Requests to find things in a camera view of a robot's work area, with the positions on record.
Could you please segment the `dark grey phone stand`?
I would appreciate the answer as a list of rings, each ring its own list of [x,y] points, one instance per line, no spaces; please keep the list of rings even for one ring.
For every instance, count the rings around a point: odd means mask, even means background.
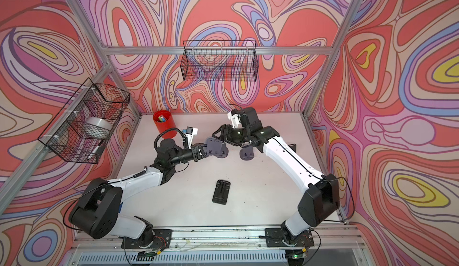
[[[288,146],[290,147],[291,150],[293,150],[294,152],[296,152],[296,150],[297,150],[296,144],[289,144]]]

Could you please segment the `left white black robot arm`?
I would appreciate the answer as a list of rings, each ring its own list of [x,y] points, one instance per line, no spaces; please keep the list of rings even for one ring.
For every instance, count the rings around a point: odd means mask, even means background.
[[[158,238],[153,225],[138,216],[121,214],[122,204],[147,189],[170,181],[177,165],[206,158],[204,145],[192,142],[197,133],[198,130],[192,127],[180,130],[182,147],[173,139],[158,135],[154,140],[157,156],[152,165],[121,179],[94,179],[70,211],[68,221],[93,239],[117,236],[124,239],[125,246],[151,248]]]

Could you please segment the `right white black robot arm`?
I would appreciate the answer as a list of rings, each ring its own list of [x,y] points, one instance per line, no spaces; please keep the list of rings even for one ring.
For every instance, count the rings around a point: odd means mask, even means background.
[[[271,158],[295,182],[302,198],[297,211],[280,226],[280,238],[292,245],[305,231],[325,221],[339,208],[339,183],[334,175],[324,175],[303,160],[271,126],[263,126],[252,107],[233,109],[227,114],[230,124],[212,133],[233,146],[250,145]]]

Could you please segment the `black rectangular phone stand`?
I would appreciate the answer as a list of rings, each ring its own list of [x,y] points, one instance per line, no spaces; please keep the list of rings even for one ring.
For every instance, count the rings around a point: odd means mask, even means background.
[[[226,205],[230,191],[231,182],[219,179],[216,182],[212,202],[220,205]]]

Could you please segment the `red cylindrical pen cup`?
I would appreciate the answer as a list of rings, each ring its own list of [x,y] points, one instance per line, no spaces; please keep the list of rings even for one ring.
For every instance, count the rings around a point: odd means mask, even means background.
[[[173,120],[172,114],[169,111],[160,110],[155,112],[153,115],[153,120],[160,134],[166,130],[171,129],[171,131],[162,135],[163,139],[173,139],[178,134],[176,130],[173,130],[176,128],[176,124]]]

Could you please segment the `white marker in basket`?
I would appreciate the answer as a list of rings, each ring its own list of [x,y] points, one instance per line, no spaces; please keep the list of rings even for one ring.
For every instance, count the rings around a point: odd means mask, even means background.
[[[100,158],[101,156],[101,152],[102,152],[102,147],[100,145],[97,145],[94,150],[88,155],[87,157],[87,161],[91,162],[91,163],[95,163],[98,161],[98,159]]]

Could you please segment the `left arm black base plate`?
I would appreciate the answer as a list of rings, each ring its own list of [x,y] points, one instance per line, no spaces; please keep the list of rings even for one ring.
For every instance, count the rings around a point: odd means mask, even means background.
[[[147,230],[138,239],[123,238],[121,248],[165,250],[170,247],[172,232],[171,229]]]

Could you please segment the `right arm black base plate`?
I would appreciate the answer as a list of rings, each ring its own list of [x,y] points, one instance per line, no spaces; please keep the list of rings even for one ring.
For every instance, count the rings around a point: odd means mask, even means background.
[[[313,235],[310,230],[305,230],[301,234],[294,236],[284,228],[266,228],[264,235],[259,236],[265,240],[269,248],[281,247],[302,247],[310,248],[314,246]]]

